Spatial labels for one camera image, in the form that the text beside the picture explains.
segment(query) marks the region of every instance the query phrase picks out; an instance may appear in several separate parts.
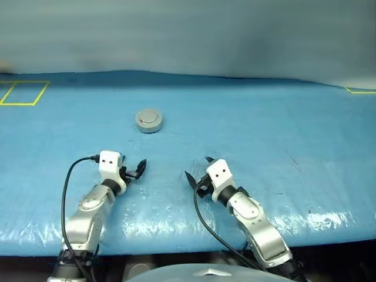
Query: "black cable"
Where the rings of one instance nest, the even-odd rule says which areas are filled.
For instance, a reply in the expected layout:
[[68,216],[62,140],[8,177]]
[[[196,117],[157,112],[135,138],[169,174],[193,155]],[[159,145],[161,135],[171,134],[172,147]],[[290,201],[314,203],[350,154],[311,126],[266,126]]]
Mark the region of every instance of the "black cable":
[[62,198],[61,198],[61,232],[62,232],[62,235],[63,235],[63,238],[64,238],[64,243],[66,244],[68,250],[70,251],[70,253],[71,253],[71,255],[72,255],[72,257],[75,261],[75,264],[77,265],[81,274],[85,277],[85,279],[88,282],[93,282],[93,281],[95,282],[95,278],[91,278],[90,274],[83,268],[81,263],[78,261],[78,259],[75,256],[75,252],[73,251],[73,248],[72,248],[72,246],[71,246],[71,244],[68,240],[68,237],[66,235],[66,230],[65,230],[65,197],[66,197],[66,189],[68,188],[68,181],[69,181],[69,178],[71,176],[72,170],[75,167],[75,165],[78,164],[79,162],[84,161],[84,160],[95,160],[96,161],[96,158],[98,158],[98,156],[83,157],[83,158],[75,161],[70,166],[68,173],[66,174],[65,183],[64,183],[64,187],[63,187],[63,195],[62,195]]
[[254,268],[254,269],[258,269],[258,270],[264,270],[265,271],[265,268],[262,267],[262,266],[259,266],[255,261],[252,261],[252,260],[249,260],[247,259],[246,257],[244,257],[242,254],[240,254],[237,250],[235,250],[234,248],[232,248],[231,245],[229,245],[226,241],[224,241],[221,237],[219,237],[214,231],[213,229],[211,229],[209,227],[209,225],[206,224],[204,218],[202,218],[202,215],[200,213],[200,210],[199,210],[199,205],[197,204],[197,191],[198,191],[199,187],[196,186],[196,188],[194,189],[194,195],[193,195],[193,202],[194,202],[194,208],[196,209],[196,213],[197,213],[197,216],[199,217],[202,225],[204,225],[204,227],[206,228],[207,231],[209,231],[209,233],[211,235],[213,235],[213,237],[215,239],[217,239],[222,245],[224,245],[226,248],[228,248],[232,254],[238,259],[240,260],[242,263],[244,263],[246,266],[248,267],[251,267],[251,268]]

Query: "round metal disc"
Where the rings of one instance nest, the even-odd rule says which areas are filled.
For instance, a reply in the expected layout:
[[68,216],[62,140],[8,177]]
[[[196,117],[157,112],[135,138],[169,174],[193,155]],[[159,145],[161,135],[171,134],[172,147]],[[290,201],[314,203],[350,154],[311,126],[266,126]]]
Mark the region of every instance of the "round metal disc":
[[162,114],[155,109],[143,109],[136,115],[136,124],[144,133],[157,132],[162,127]]

